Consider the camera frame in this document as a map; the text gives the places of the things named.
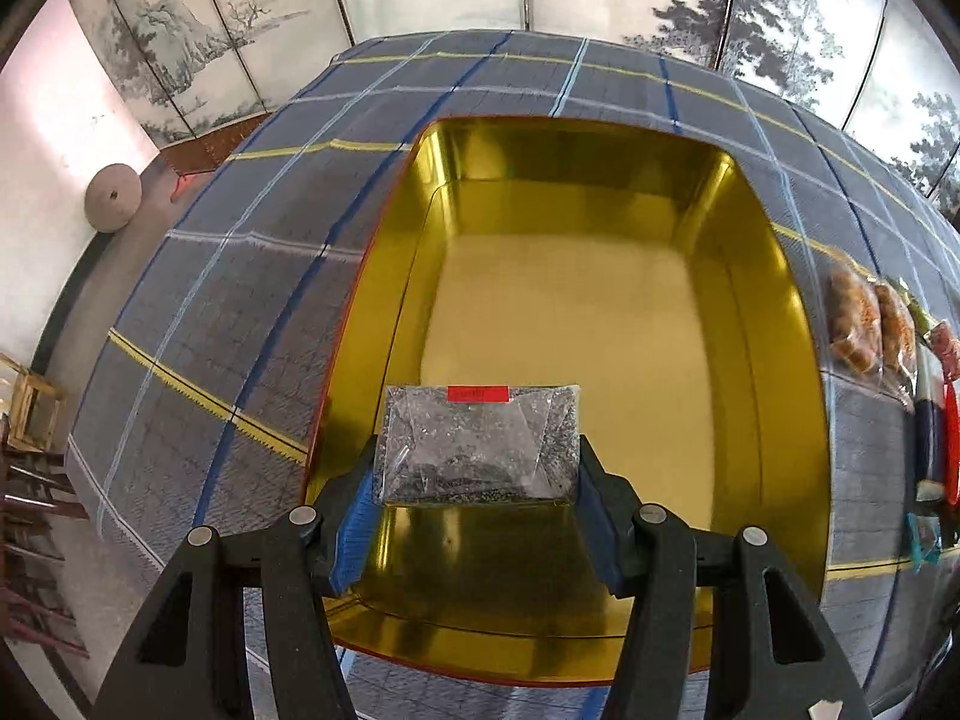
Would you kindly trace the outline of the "blue white paper packet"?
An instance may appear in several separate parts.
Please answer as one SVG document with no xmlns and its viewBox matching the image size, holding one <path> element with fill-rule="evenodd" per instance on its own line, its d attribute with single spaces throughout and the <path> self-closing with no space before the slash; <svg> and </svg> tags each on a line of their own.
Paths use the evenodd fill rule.
<svg viewBox="0 0 960 720">
<path fill-rule="evenodd" d="M 946 444 L 944 444 L 944 371 L 939 358 L 924 344 L 916 349 L 918 377 L 914 397 L 914 476 L 916 502 L 934 504 L 946 494 Z"/>
</svg>

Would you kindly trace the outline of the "red foil snack packet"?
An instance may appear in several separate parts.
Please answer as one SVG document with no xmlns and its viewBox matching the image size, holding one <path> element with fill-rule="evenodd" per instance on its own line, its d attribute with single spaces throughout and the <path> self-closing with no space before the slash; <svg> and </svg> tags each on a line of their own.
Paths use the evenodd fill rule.
<svg viewBox="0 0 960 720">
<path fill-rule="evenodd" d="M 960 419 L 958 419 L 958 401 L 955 385 L 947 380 L 944 383 L 944 489 L 946 501 L 952 509 L 957 509 L 960 500 Z"/>
</svg>

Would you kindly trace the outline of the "silver foil snack packet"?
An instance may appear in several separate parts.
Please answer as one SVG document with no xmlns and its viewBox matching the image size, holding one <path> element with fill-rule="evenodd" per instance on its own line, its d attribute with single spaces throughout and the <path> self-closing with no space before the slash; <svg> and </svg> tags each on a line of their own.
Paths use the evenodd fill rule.
<svg viewBox="0 0 960 720">
<path fill-rule="evenodd" d="M 579 476 L 576 385 L 391 385 L 374 489 L 384 505 L 566 504 Z"/>
</svg>

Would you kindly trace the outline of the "teal small candy wrapper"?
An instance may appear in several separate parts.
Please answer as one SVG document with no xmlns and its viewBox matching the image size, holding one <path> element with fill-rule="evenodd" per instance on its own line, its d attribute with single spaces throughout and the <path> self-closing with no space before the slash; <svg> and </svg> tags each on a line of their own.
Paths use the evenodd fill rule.
<svg viewBox="0 0 960 720">
<path fill-rule="evenodd" d="M 935 515 L 907 513 L 911 567 L 919 572 L 924 566 L 935 566 L 942 554 L 939 518 Z"/>
</svg>

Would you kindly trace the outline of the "blue plaid tablecloth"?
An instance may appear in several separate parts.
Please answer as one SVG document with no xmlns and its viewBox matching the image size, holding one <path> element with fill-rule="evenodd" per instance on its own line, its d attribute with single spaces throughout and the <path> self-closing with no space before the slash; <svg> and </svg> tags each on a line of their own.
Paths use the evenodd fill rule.
<svg viewBox="0 0 960 720">
<path fill-rule="evenodd" d="M 422 32 L 345 50 L 257 128 L 153 249 L 104 341 L 68 460 L 137 585 L 194 522 L 257 527 L 295 500 L 359 255 L 428 122 L 560 114 L 729 151 L 765 205 L 817 341 L 830 252 L 958 314 L 958 73 L 885 23 L 838 117 L 662 55 L 537 32 Z"/>
</svg>

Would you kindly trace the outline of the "small wooden stool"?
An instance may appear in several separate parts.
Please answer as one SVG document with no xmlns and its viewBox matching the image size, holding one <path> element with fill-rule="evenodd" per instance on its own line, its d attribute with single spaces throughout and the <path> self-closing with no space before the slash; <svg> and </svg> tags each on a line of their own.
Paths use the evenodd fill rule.
<svg viewBox="0 0 960 720">
<path fill-rule="evenodd" d="M 2 355 L 3 449 L 50 454 L 65 398 L 44 376 Z"/>
</svg>

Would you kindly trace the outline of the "right fried twist snack bag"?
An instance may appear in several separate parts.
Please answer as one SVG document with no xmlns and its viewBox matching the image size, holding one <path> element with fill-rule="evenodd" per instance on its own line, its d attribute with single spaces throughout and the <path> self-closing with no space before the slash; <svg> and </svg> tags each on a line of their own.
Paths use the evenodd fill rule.
<svg viewBox="0 0 960 720">
<path fill-rule="evenodd" d="M 880 310 L 885 376 L 901 398 L 911 400 L 918 377 L 913 317 L 908 304 L 891 284 L 876 281 L 874 293 Z"/>
</svg>

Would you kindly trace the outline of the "fried twist snack bag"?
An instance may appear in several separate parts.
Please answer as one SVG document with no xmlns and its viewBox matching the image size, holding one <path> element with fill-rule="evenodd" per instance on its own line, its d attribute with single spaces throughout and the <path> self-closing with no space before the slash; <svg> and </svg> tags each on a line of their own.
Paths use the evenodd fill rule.
<svg viewBox="0 0 960 720">
<path fill-rule="evenodd" d="M 891 284 L 876 281 L 874 293 L 880 310 L 885 376 L 901 398 L 911 400 L 918 377 L 913 317 L 908 304 Z"/>
<path fill-rule="evenodd" d="M 880 379 L 882 328 L 872 281 L 839 257 L 828 277 L 828 328 L 833 356 L 861 379 Z"/>
</svg>

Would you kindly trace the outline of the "pink white snack packet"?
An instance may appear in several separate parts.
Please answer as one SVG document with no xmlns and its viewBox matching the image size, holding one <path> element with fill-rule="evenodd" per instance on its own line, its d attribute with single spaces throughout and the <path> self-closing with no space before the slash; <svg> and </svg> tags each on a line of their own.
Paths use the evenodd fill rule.
<svg viewBox="0 0 960 720">
<path fill-rule="evenodd" d="M 928 333 L 928 346 L 937 356 L 944 379 L 953 382 L 960 377 L 960 340 L 946 320 L 937 322 Z"/>
</svg>

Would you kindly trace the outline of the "left fried twist snack bag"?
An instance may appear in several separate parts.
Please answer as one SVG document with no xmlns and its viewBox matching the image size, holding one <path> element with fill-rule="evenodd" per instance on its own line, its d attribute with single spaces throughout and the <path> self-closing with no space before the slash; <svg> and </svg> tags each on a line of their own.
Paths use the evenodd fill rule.
<svg viewBox="0 0 960 720">
<path fill-rule="evenodd" d="M 861 379 L 880 379 L 882 328 L 872 281 L 839 257 L 828 277 L 828 328 L 833 356 Z"/>
</svg>

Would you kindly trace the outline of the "green cartoon candy packet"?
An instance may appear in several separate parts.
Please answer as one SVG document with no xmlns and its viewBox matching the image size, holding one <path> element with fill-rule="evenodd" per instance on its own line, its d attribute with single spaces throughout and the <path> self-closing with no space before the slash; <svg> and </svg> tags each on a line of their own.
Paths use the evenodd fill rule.
<svg viewBox="0 0 960 720">
<path fill-rule="evenodd" d="M 898 278 L 896 280 L 896 289 L 898 293 L 905 301 L 905 304 L 910 311 L 910 316 L 913 319 L 914 330 L 916 333 L 923 339 L 927 340 L 929 337 L 929 332 L 931 328 L 937 323 L 937 320 L 926 310 L 921 302 L 918 301 L 918 298 L 910 291 L 908 288 L 907 282 L 903 278 Z"/>
</svg>

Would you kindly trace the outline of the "painted folding screen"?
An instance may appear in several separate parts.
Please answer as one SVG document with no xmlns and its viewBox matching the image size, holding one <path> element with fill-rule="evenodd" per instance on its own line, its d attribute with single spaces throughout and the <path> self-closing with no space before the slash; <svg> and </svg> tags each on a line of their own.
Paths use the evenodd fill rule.
<svg viewBox="0 0 960 720">
<path fill-rule="evenodd" d="M 958 208 L 958 64 L 913 0 L 68 0 L 153 143 L 277 109 L 373 37 L 522 29 L 686 60 L 797 104 L 944 213 Z"/>
</svg>

